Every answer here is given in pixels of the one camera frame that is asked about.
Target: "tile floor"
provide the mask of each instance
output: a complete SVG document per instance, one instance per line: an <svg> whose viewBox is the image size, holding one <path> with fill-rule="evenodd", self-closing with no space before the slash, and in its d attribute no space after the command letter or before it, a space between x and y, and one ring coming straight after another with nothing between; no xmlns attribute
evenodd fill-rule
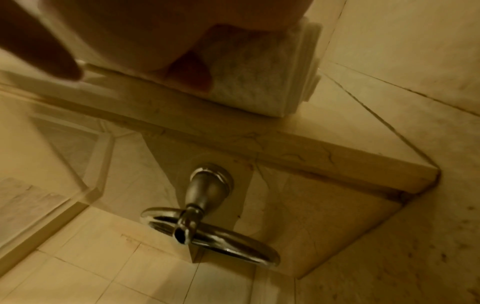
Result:
<svg viewBox="0 0 480 304"><path fill-rule="evenodd" d="M116 219L88 208L0 278L0 304L278 303L257 296L253 264L212 251L188 263L119 233ZM295 302L293 290L281 298Z"/></svg>

